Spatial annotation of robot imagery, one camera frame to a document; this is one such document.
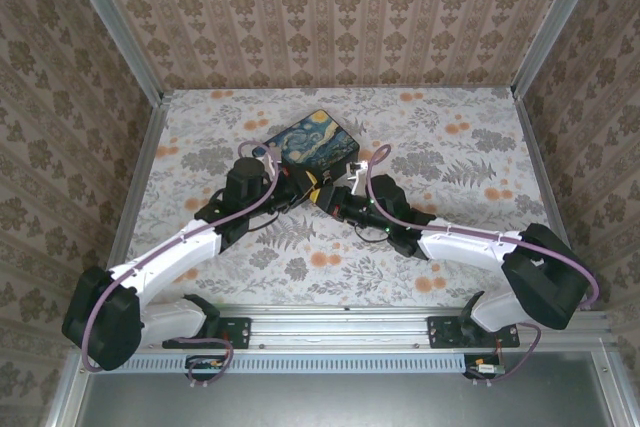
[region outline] beige wallpaper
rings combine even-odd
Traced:
[[[552,0],[116,0],[164,89],[508,85]]]
[[[0,425],[38,425],[105,264],[150,106],[88,0],[0,0]]]
[[[525,104],[640,384],[640,0],[580,0]]]

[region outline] patterned fabric surface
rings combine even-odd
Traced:
[[[0,425],[46,418],[62,317],[106,264],[149,111],[88,0],[0,0]]]
[[[573,247],[640,385],[640,0],[580,0],[527,105]]]
[[[164,89],[509,85],[553,0],[116,0]]]
[[[361,158],[392,144],[376,172],[392,175],[412,205],[487,229],[546,222],[507,88],[179,91],[129,257],[175,233],[224,187],[240,142],[264,141],[320,108],[358,141]],[[500,281],[452,262],[406,259],[386,242],[365,244],[307,202],[190,270],[158,299],[196,293],[236,304],[460,306]]]

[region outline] starry night box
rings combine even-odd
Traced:
[[[323,183],[334,181],[347,172],[347,164],[358,160],[360,145],[324,110],[296,122],[266,141],[280,149],[282,158],[303,166]],[[264,155],[256,148],[255,157]]]

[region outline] fern pattern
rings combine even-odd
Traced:
[[[168,109],[160,139],[165,155],[151,169],[128,257],[173,235],[224,187],[238,143],[269,139],[320,108],[356,139],[364,158],[392,144],[374,175],[390,174],[419,210],[492,230],[546,222],[508,89],[263,89],[220,99],[180,91]],[[635,186],[627,202],[639,195]],[[48,229],[34,221],[24,230],[38,228]],[[407,259],[386,242],[363,242],[351,226],[307,202],[185,273],[158,300],[190,293],[231,304],[462,306],[499,282],[461,264]],[[0,286],[0,305],[17,304],[12,299]]]
[[[469,184],[469,187],[477,185],[480,187],[485,180],[491,180],[496,176],[496,172],[491,168],[491,164],[487,165],[484,160],[480,160],[480,163],[467,159],[467,162],[454,161],[453,165],[449,166],[447,172],[442,176],[444,182],[450,184],[458,184],[463,187]]]

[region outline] floor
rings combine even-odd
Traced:
[[[361,158],[391,143],[376,172],[391,174],[421,210],[492,230],[547,223],[506,88],[177,91],[128,257],[175,233],[224,186],[240,142],[267,140],[317,109],[358,141]],[[307,203],[187,272],[158,300],[196,293],[231,304],[453,307],[501,282],[462,264],[366,244]]]

